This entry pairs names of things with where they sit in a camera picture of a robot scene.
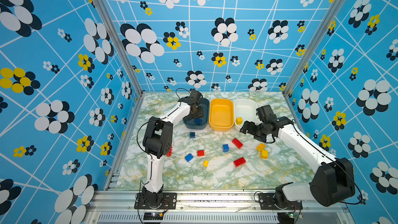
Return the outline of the dark blue lego brick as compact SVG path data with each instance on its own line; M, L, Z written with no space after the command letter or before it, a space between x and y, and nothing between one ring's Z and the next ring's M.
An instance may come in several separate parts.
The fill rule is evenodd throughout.
M195 122L196 124L200 125L200 124L202 124L202 119L201 119L201 118L196 118L196 119L194 120L194 122Z

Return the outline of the dark teal plastic bin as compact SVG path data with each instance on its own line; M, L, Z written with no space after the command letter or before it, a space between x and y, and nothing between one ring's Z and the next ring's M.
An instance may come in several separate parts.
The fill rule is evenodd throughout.
M200 106L203 108L204 112L204 117L202 119L202 124L198 125L194 122L195 119L191 120L183 120L184 125L188 129L192 130L203 130L206 128L208 124L208 119L209 119L209 106L210 106L210 101L207 98L203 98Z

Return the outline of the orange yellow lego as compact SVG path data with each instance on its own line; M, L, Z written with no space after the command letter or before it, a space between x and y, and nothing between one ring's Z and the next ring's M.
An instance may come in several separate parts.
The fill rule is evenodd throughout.
M265 147L266 147L266 146L265 146L264 143L260 143L260 144L257 146L257 151L258 151L258 152L261 152Z

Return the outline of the yellow plastic bin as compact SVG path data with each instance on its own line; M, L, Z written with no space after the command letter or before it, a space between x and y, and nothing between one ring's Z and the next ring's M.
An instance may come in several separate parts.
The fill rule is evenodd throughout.
M228 99L213 99L210 102L209 124L214 131L229 131L234 126L234 105Z

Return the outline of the white plastic bin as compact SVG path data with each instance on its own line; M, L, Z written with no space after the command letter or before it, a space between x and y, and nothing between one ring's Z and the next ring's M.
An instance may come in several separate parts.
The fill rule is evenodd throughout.
M245 121L252 121L255 122L256 124L260 123L260 120L257 116L256 109L258 108L258 105L255 101L249 100L249 99L237 99L234 101L234 117L235 120L236 118L240 117L243 119L243 123ZM234 122L235 129L239 131L241 127L243 126L243 123L241 125L237 125Z

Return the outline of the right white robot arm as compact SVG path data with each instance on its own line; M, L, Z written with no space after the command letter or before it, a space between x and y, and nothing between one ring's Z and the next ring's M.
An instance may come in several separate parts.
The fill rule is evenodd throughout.
M286 208L296 201L315 201L328 207L355 195L352 163L320 148L287 117L260 124L245 121L240 132L250 134L263 143L268 136L273 140L280 139L293 148L314 171L314 177L308 183L286 183L276 187L274 201L279 208Z

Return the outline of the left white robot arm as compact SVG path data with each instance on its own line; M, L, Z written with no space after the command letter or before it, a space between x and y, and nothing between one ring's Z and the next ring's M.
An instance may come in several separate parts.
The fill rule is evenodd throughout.
M172 148L174 125L182 120L203 117L203 108L200 106L202 100L201 93L192 91L189 96L179 99L169 112L160 117L151 117L147 122L143 149L147 154L148 170L141 194L151 206L157 207L163 200L164 160Z

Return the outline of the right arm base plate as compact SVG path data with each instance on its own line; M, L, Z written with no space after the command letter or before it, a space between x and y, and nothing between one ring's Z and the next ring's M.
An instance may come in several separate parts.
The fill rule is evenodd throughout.
M275 193L256 193L255 199L260 204L261 210L299 211L303 209L302 202L291 202Z

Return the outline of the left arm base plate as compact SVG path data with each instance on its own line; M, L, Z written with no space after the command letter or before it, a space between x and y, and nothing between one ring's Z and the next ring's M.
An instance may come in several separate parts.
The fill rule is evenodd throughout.
M137 194L135 209L167 210L176 209L177 193L163 192L154 195L150 192Z

